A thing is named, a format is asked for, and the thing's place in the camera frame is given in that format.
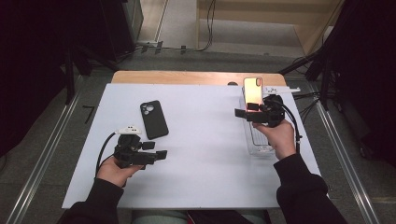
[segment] gold smartphone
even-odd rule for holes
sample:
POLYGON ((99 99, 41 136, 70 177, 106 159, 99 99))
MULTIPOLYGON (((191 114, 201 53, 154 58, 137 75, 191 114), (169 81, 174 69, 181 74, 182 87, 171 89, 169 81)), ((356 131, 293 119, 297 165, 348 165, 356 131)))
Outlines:
POLYGON ((245 106, 248 111, 248 103, 262 104, 262 78, 246 77, 244 79, 245 106))

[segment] black sleeve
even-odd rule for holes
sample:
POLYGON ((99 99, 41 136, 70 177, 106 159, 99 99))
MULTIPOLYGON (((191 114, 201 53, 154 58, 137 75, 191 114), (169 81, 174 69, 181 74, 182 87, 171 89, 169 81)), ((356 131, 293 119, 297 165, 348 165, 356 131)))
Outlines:
POLYGON ((122 188, 96 178, 87 201, 73 204, 59 223, 119 223, 117 205, 122 194, 122 188))
POLYGON ((327 197, 328 187, 299 154, 274 164, 281 186, 276 198, 288 223, 347 223, 327 197))

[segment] hand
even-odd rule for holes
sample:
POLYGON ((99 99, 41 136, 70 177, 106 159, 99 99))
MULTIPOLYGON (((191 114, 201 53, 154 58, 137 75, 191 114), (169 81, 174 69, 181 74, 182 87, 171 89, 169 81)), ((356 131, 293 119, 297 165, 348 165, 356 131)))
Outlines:
POLYGON ((275 128, 253 123, 253 127, 268 138, 268 142, 276 151, 276 157, 280 160, 296 153, 294 145, 294 129, 291 124, 283 119, 275 128))
POLYGON ((131 165, 121 169, 117 165, 118 162, 119 161, 114 157, 110 157, 105 160, 99 168, 99 172, 96 177, 122 188, 126 183, 126 180, 143 167, 143 165, 131 165))

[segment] person's left hand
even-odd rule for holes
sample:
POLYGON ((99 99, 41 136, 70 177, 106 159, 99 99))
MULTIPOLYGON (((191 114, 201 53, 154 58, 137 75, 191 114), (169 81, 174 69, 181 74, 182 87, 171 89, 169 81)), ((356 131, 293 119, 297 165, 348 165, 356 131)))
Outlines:
POLYGON ((117 165, 118 162, 119 161, 114 157, 110 157, 105 160, 100 166, 96 177, 122 188, 122 186, 125 185, 126 180, 143 167, 143 165, 131 165, 121 169, 117 165))

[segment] white tabletop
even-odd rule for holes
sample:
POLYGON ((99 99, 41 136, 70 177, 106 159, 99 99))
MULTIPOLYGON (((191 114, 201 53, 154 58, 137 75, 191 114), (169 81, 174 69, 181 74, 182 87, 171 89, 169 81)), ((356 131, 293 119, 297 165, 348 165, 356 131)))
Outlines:
MULTIPOLYGON (((278 207, 277 158, 248 154, 243 120, 233 113, 241 92, 238 86, 107 84, 63 208, 86 200, 100 148, 111 133, 132 124, 143 131, 141 140, 148 140, 139 106, 153 100, 161 102, 169 128, 168 135, 153 140, 153 151, 168 150, 168 155, 128 180, 119 207, 278 207)), ((282 98, 298 120, 301 154, 309 170, 320 175, 294 100, 290 93, 282 98)), ((118 137, 108 142, 102 159, 113 153, 118 137)))

